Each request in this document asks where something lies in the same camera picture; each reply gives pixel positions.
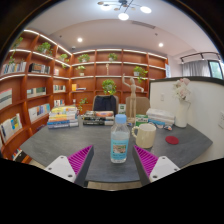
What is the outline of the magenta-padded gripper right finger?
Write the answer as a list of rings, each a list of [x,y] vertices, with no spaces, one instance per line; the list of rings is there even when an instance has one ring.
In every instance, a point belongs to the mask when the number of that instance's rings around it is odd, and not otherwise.
[[[168,157],[157,157],[137,145],[133,146],[132,153],[143,186],[180,170]]]

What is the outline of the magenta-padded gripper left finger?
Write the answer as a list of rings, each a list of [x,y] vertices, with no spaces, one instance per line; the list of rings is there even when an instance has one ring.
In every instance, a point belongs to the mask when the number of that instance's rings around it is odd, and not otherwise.
[[[94,146],[87,146],[69,156],[60,155],[45,170],[65,180],[84,186],[94,155]]]

